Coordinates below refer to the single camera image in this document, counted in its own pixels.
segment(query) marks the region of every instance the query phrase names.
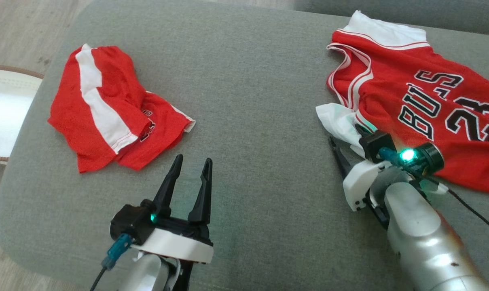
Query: chicago bulls jersey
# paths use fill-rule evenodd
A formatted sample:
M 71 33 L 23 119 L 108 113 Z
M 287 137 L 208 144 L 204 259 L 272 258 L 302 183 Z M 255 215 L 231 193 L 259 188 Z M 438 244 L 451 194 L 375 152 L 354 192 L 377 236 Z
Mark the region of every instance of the chicago bulls jersey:
M 424 30 L 356 11 L 327 49 L 344 55 L 327 85 L 340 103 L 316 108 L 335 137 L 359 146 L 360 124 L 386 131 L 398 149 L 432 142 L 445 159 L 437 173 L 489 192 L 489 81 L 433 52 Z

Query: green led light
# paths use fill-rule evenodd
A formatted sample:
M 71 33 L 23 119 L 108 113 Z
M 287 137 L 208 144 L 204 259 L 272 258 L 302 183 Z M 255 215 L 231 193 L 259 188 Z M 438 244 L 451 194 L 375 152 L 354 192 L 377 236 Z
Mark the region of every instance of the green led light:
M 158 222 L 158 215 L 155 213 L 150 214 L 150 220 L 152 223 L 156 224 Z
M 407 149 L 401 153 L 401 159 L 403 159 L 406 162 L 412 160 L 414 157 L 415 157 L 415 151 L 413 149 Z

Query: jersey armhole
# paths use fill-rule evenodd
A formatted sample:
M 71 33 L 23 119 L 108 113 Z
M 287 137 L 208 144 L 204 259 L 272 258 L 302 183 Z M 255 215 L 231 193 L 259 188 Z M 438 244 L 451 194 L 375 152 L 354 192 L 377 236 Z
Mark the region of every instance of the jersey armhole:
M 374 78 L 374 74 L 372 73 L 372 60 L 366 53 L 363 53 L 362 51 L 346 44 L 332 42 L 327 46 L 327 49 L 341 52 L 345 56 L 345 59 L 342 61 L 341 65 L 329 75 L 327 85 L 331 90 L 333 90 L 333 92 L 336 93 L 343 106 L 352 110 L 357 110 L 360 98 L 359 88 L 366 81 Z M 355 65 L 353 62 L 358 63 L 358 61 L 360 61 L 360 64 L 365 66 L 365 70 L 361 70 L 361 72 L 354 72 L 348 76 L 348 79 L 352 78 L 352 80 L 349 82 L 346 92 L 344 92 L 345 88 L 337 89 L 336 74 L 338 71 L 349 68 L 351 64 Z

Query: gray sofa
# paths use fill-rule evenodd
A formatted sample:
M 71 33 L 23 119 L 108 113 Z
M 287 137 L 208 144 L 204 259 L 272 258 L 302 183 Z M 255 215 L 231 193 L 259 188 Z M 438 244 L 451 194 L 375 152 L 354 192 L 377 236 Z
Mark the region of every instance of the gray sofa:
M 336 97 L 331 34 L 347 17 L 180 0 L 96 0 L 49 68 L 0 186 L 0 245 L 20 265 L 89 285 L 112 243 L 110 219 L 153 197 L 174 156 L 172 200 L 186 217 L 204 160 L 214 161 L 213 262 L 191 290 L 408 290 L 385 231 L 353 213 L 315 107 Z M 489 79 L 489 36 L 425 28 L 437 53 Z M 47 122 L 64 64 L 82 44 L 127 52 L 143 86 L 197 120 L 180 144 L 140 172 L 110 164 L 79 175 Z M 489 220 L 489 195 L 451 186 Z M 433 198 L 489 281 L 489 228 L 450 196 Z M 131 268 L 125 254 L 100 289 Z
M 489 0 L 294 0 L 294 9 L 489 34 Z

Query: brown rim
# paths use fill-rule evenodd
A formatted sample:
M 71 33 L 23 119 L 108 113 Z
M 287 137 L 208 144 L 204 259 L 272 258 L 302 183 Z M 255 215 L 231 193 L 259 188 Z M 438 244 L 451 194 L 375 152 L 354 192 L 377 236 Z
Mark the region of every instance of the brown rim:
M 39 79 L 43 79 L 43 74 L 40 74 L 38 72 L 33 72 L 30 70 L 25 70 L 22 68 L 16 68 L 16 67 L 10 67 L 10 66 L 2 66 L 0 65 L 0 70 L 2 71 L 9 71 L 9 72 L 17 72 L 20 74 L 28 74 L 29 76 L 36 77 Z M 9 157 L 4 157 L 0 156 L 0 162 L 7 162 L 9 160 Z

